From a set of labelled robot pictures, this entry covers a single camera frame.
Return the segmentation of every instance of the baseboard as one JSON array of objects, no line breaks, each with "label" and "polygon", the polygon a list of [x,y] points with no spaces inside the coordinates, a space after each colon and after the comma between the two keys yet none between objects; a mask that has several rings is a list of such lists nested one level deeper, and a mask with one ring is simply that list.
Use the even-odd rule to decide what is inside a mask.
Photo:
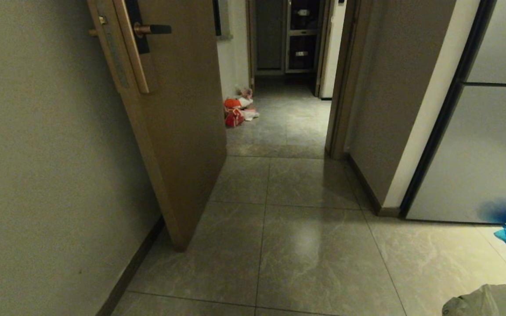
[{"label": "baseboard", "polygon": [[114,308],[116,308],[116,304],[118,304],[120,298],[122,298],[122,295],[128,288],[128,284],[130,284],[130,281],[134,277],[134,274],[136,274],[136,271],[140,267],[140,264],[142,264],[144,258],[146,258],[146,254],[152,248],[153,242],[157,240],[157,236],[159,236],[159,233],[164,228],[164,226],[165,222],[163,220],[163,217],[161,217],[149,231],[146,239],[144,239],[140,245],[140,248],[134,254],[132,260],[130,260],[130,263],[124,270],[122,276],[114,286],[111,294],[109,294],[106,302],[103,304],[96,316],[110,316],[112,314]]},{"label": "baseboard", "polygon": [[381,217],[399,217],[401,210],[400,208],[384,208],[381,204],[376,195],[374,194],[374,191],[370,187],[370,184],[368,184],[368,181],[364,177],[364,174],[360,171],[359,166],[357,165],[357,162],[353,159],[353,156],[350,154],[346,155],[346,160],[349,163],[349,166],[353,169],[353,172],[355,173],[355,176],[357,176],[364,193],[368,196],[368,200],[370,200],[370,204],[372,206],[372,210],[374,211],[374,214],[376,216]]},{"label": "baseboard", "polygon": [[401,214],[401,208],[380,208],[378,216],[380,217],[399,217]]}]

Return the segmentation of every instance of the wooden door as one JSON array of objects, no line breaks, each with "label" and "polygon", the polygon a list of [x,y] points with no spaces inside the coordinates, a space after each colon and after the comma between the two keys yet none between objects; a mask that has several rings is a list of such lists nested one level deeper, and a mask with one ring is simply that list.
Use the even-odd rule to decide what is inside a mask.
[{"label": "wooden door", "polygon": [[226,156],[213,2],[88,4],[167,230],[185,250]]}]

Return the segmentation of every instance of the red bag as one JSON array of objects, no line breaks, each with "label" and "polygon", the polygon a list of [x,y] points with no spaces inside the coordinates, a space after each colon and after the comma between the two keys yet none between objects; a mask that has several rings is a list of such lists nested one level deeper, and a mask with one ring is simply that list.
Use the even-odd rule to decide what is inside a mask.
[{"label": "red bag", "polygon": [[234,108],[233,110],[228,109],[228,115],[225,117],[225,124],[227,126],[236,127],[241,122],[243,122],[245,118],[243,117],[243,114],[241,114],[241,111]]}]

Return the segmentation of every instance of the refrigerator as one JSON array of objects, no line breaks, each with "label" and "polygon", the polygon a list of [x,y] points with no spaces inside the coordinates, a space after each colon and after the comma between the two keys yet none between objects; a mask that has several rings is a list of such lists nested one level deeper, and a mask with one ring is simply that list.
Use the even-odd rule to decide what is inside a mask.
[{"label": "refrigerator", "polygon": [[506,222],[506,0],[480,4],[402,209],[408,219]]}]

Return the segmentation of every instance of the white wall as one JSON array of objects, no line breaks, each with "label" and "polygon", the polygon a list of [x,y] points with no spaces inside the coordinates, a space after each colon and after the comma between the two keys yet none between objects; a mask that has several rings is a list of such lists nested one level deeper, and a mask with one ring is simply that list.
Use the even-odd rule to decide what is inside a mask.
[{"label": "white wall", "polygon": [[247,59],[247,2],[228,1],[230,39],[218,40],[221,92],[224,99],[236,95],[235,85],[249,86]]},{"label": "white wall", "polygon": [[93,316],[159,218],[85,2],[0,0],[0,315]]},{"label": "white wall", "polygon": [[375,1],[382,12],[349,154],[384,203],[438,59],[455,0]]},{"label": "white wall", "polygon": [[331,14],[329,17],[330,31],[329,41],[325,49],[325,64],[323,67],[321,98],[331,98],[333,96],[333,86],[335,85],[335,74],[337,72],[337,60],[339,59],[339,48],[341,46],[341,36],[343,34],[343,22],[345,22],[346,1],[340,4],[339,1],[331,1]]},{"label": "white wall", "polygon": [[460,62],[479,4],[480,0],[456,2],[427,92],[384,201],[386,208],[398,207],[403,201]]}]

